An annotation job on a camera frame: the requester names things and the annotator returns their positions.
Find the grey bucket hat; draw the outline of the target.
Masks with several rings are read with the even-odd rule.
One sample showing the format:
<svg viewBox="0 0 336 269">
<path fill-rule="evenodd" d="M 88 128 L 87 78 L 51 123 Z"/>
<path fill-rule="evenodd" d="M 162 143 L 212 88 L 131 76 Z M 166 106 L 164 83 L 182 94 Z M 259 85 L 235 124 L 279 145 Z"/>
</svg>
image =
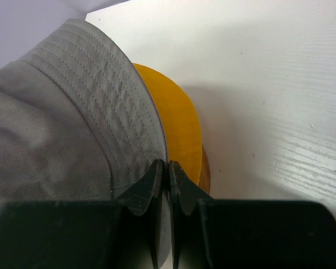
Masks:
<svg viewBox="0 0 336 269">
<path fill-rule="evenodd" d="M 0 206 L 112 201 L 167 157 L 149 90 L 94 25 L 69 19 L 0 68 Z M 169 254 L 167 210 L 162 193 L 158 268 Z"/>
</svg>

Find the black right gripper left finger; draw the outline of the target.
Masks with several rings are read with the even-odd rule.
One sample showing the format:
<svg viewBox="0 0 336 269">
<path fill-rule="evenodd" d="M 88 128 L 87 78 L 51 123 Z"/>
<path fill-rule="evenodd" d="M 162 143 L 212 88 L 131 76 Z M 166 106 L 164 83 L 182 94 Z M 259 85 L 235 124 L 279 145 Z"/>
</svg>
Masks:
<svg viewBox="0 0 336 269">
<path fill-rule="evenodd" d="M 157 268 L 164 162 L 112 201 L 0 206 L 0 268 Z"/>
</svg>

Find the yellow bucket hat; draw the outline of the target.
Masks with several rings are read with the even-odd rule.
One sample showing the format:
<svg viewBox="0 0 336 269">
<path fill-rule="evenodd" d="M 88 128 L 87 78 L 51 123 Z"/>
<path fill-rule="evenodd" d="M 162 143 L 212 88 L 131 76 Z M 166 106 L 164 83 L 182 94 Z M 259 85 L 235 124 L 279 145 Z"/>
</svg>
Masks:
<svg viewBox="0 0 336 269">
<path fill-rule="evenodd" d="M 135 63 L 162 121 L 168 159 L 177 161 L 195 184 L 202 166 L 202 132 L 190 97 L 173 80 L 147 66 Z"/>
</svg>

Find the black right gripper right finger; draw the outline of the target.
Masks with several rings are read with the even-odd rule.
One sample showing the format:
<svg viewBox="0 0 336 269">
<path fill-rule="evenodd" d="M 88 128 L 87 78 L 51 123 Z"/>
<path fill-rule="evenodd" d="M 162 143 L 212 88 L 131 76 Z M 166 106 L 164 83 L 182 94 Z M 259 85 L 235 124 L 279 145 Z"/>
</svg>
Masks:
<svg viewBox="0 0 336 269">
<path fill-rule="evenodd" d="M 218 200 L 169 165 L 174 268 L 336 268 L 336 220 L 311 201 Z"/>
</svg>

